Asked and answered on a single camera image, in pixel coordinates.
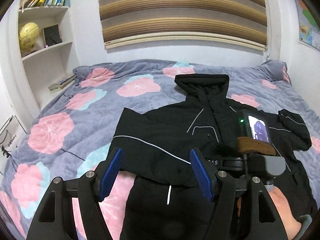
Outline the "right hand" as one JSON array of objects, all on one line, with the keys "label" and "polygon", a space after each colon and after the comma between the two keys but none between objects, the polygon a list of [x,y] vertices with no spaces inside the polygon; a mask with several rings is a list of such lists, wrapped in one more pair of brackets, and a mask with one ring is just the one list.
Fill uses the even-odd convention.
[{"label": "right hand", "polygon": [[294,239],[300,232],[302,224],[294,218],[287,198],[278,187],[274,186],[273,190],[269,191],[269,195],[280,215],[287,238]]}]

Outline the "grey jacket sleeve forearm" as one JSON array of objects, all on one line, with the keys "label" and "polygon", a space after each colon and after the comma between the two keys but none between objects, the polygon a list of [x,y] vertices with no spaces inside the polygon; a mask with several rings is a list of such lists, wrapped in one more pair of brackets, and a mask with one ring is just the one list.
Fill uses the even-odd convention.
[{"label": "grey jacket sleeve forearm", "polygon": [[312,223],[312,217],[310,215],[302,215],[297,218],[297,222],[301,224],[300,230],[295,235],[293,240],[300,240],[304,235],[310,224]]}]

